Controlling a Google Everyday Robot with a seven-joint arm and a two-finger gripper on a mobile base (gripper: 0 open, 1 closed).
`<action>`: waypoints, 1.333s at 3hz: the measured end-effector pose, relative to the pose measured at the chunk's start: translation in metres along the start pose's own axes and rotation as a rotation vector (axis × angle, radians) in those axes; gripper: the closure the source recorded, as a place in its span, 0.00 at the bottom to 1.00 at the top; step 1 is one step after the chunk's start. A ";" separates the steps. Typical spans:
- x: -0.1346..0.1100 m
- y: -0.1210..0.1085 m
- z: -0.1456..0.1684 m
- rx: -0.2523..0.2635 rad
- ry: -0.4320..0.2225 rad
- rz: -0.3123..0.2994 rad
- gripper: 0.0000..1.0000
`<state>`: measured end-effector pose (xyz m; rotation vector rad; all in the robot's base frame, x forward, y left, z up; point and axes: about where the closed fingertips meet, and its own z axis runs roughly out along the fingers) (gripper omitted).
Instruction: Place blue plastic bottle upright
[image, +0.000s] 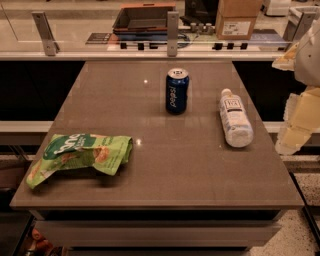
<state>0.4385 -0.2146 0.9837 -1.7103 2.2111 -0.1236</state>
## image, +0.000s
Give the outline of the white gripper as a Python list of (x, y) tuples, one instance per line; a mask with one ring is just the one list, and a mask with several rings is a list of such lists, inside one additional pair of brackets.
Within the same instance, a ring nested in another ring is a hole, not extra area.
[(320, 19), (315, 20), (301, 38), (272, 67), (293, 71), (295, 79), (307, 87), (300, 95), (291, 93), (286, 102), (282, 124), (275, 145), (281, 155), (292, 155), (320, 128)]

